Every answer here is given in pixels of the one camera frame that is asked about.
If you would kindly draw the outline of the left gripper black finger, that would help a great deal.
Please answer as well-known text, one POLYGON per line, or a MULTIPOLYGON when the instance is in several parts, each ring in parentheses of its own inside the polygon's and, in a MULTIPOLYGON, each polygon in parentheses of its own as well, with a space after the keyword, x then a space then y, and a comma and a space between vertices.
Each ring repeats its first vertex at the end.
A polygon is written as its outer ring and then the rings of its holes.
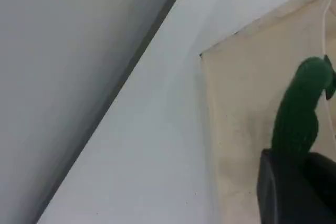
POLYGON ((319 198, 320 211, 305 217, 305 223, 335 223, 335 161, 317 153, 309 153, 304 164, 304 175, 319 198))
POLYGON ((324 205, 299 169, 270 149, 261 151, 257 199, 261 223, 324 221, 324 205))

